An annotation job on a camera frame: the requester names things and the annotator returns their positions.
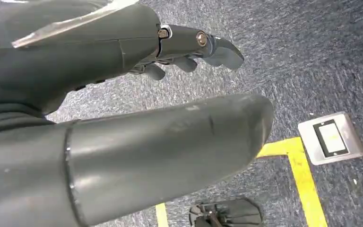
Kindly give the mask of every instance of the screw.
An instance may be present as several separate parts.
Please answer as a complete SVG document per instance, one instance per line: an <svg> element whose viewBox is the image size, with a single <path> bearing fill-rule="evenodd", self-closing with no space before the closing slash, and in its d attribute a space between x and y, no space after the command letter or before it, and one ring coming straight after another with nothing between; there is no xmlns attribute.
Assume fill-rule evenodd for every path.
<svg viewBox="0 0 363 227"><path fill-rule="evenodd" d="M166 29L160 29L160 30L158 31L158 36L159 36L159 38L161 38L161 39L166 39L166 38L168 38L168 37L169 37L169 32L168 32L168 30L166 30Z"/></svg>
<svg viewBox="0 0 363 227"><path fill-rule="evenodd" d="M200 46L207 45L207 35L203 31L197 33L197 42Z"/></svg>

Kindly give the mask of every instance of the robotic finger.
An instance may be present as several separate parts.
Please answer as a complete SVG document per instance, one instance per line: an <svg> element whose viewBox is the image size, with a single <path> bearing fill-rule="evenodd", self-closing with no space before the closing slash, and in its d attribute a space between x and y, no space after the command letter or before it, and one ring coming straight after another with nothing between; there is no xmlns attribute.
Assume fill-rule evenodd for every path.
<svg viewBox="0 0 363 227"><path fill-rule="evenodd" d="M158 49L133 68L132 73L146 73L153 79L162 79L164 71L153 63L173 64L185 72L193 72L197 58L211 66L224 65L231 70L238 69L244 61L243 55L230 41L199 29L161 25L158 37Z"/></svg>

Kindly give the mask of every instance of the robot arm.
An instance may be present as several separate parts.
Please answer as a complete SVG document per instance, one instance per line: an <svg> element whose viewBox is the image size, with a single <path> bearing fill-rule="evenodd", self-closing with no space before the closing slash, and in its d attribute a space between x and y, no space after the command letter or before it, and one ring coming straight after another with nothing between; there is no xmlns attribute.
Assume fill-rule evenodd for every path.
<svg viewBox="0 0 363 227"><path fill-rule="evenodd" d="M61 4L69 2L84 1L25 7L46 19L66 15ZM2 27L30 20L4 9ZM243 61L229 41L162 25L146 6L98 13L25 29L31 33L9 44L0 40L0 227L79 227L115 219L237 173L268 138L272 105L251 95L85 121L45 120L68 92L89 83L127 72L161 79L157 63L190 72L196 58L231 69Z"/></svg>

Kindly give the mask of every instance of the gray fabric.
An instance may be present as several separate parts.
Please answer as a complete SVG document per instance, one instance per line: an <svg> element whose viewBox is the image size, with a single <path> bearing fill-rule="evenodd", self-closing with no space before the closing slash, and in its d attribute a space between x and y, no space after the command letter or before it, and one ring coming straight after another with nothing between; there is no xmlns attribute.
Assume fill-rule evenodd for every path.
<svg viewBox="0 0 363 227"><path fill-rule="evenodd" d="M310 113L347 111L363 141L363 0L144 0L163 23L204 29L230 39L246 58L238 71L201 62L194 73L165 68L153 81L127 75L70 93L50 116L61 122L129 113L238 92L261 93L274 105L269 141L298 135ZM363 158L312 166L329 226L363 226ZM229 182L167 203L171 227L184 227L198 201L247 196L266 226L305 226L294 179L284 157L256 160ZM155 209L102 227L156 226Z"/></svg>

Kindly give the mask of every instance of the yellow tape line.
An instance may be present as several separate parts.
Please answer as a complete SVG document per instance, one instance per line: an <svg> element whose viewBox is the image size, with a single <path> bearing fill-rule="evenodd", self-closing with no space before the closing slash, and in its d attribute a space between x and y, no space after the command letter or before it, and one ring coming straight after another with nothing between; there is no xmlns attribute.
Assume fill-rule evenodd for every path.
<svg viewBox="0 0 363 227"><path fill-rule="evenodd" d="M156 220L158 221L158 227L169 227L165 204L161 203L156 205L155 210L156 210Z"/></svg>
<svg viewBox="0 0 363 227"><path fill-rule="evenodd" d="M328 225L319 201L310 166L305 156L301 138L296 137L267 143L257 157L277 155L287 155L289 158L308 227L327 227ZM169 227L165 204L158 204L155 208L158 227Z"/></svg>
<svg viewBox="0 0 363 227"><path fill-rule="evenodd" d="M286 141L286 151L308 227L327 227L301 138Z"/></svg>

